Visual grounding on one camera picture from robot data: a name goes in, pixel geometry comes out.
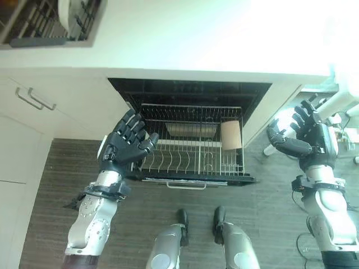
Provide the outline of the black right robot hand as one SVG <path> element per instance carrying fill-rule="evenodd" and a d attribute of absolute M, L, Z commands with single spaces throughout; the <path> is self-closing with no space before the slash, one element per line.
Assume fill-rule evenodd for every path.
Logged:
<path fill-rule="evenodd" d="M 318 111 L 307 100 L 294 108 L 294 121 L 290 127 L 295 131 L 296 138 L 284 135 L 278 128 L 278 120 L 272 121 L 266 134 L 272 146 L 278 151 L 295 157 L 300 169 L 306 171 L 313 165 L 326 165 L 332 169 L 337 158 L 337 143 L 330 137 L 331 131 L 324 124 Z"/>

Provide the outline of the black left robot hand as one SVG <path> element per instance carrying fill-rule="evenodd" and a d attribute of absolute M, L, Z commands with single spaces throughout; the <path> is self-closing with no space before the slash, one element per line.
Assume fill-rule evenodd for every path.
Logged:
<path fill-rule="evenodd" d="M 98 155 L 100 171 L 122 173 L 126 165 L 147 157 L 158 143 L 159 135 L 146 137 L 145 122 L 129 109 L 103 141 Z"/>

